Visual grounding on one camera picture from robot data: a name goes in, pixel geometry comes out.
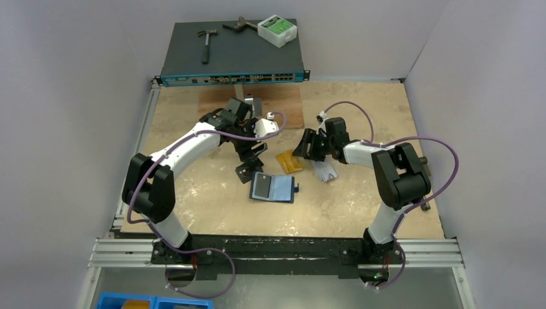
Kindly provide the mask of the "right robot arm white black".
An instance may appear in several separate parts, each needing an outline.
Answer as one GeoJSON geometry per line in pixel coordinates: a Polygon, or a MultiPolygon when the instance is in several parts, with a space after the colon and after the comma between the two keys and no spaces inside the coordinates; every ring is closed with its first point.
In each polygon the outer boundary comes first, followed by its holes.
{"type": "Polygon", "coordinates": [[[317,130],[305,129],[292,154],[315,162],[331,156],[342,164],[373,169],[382,203],[361,243],[363,257],[371,262],[380,260],[392,248],[402,213],[431,191],[425,161],[410,143],[381,147],[350,140],[341,117],[323,120],[317,130]]]}

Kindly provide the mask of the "black credit card stack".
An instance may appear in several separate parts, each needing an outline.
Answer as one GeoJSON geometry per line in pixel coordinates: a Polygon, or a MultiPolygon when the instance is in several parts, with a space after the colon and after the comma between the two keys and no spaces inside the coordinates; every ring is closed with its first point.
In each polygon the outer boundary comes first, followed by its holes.
{"type": "Polygon", "coordinates": [[[241,183],[247,183],[252,180],[252,175],[255,172],[262,172],[263,170],[262,171],[246,171],[246,170],[238,169],[238,166],[237,166],[237,168],[235,168],[235,171],[241,183]]]}

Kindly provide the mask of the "single black credit card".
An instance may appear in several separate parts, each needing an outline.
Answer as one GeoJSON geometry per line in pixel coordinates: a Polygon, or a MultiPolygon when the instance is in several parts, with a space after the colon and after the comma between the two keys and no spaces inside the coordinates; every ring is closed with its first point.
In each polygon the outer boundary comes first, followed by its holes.
{"type": "Polygon", "coordinates": [[[252,197],[267,200],[270,197],[272,177],[268,174],[256,173],[252,180],[252,197]]]}

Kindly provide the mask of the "blue leather card holder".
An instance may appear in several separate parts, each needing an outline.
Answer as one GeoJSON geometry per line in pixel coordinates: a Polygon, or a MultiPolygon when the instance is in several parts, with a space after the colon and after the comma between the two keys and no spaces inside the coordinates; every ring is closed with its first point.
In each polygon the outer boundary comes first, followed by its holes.
{"type": "Polygon", "coordinates": [[[291,175],[271,175],[271,189],[270,197],[267,200],[255,199],[252,197],[252,180],[250,185],[249,198],[252,200],[260,200],[267,202],[280,202],[280,203],[294,203],[295,194],[299,192],[299,183],[296,183],[296,179],[291,175]]]}

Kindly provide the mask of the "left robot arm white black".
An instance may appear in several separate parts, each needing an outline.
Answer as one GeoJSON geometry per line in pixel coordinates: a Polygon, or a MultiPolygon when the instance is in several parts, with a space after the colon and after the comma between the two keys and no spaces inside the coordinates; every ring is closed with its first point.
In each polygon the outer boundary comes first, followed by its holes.
{"type": "Polygon", "coordinates": [[[252,106],[230,98],[224,108],[202,116],[184,136],[151,155],[135,154],[129,162],[122,201],[128,206],[127,222],[148,224],[167,245],[167,255],[175,263],[185,263],[194,252],[191,233],[174,214],[175,181],[191,164],[224,143],[231,143],[239,156],[238,171],[247,174],[263,164],[258,156],[267,150],[264,140],[277,135],[282,127],[276,114],[256,118],[252,106]]]}

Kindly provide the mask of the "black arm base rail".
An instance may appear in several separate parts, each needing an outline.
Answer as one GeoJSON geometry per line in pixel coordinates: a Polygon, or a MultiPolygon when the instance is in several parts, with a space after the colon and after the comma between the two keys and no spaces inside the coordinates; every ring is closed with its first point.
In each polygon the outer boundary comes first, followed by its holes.
{"type": "Polygon", "coordinates": [[[198,280],[236,273],[336,276],[384,283],[390,270],[405,261],[398,243],[378,254],[364,254],[362,238],[195,234],[191,240],[194,252],[175,252],[161,241],[154,241],[151,262],[168,268],[188,266],[197,271],[198,280]]]}

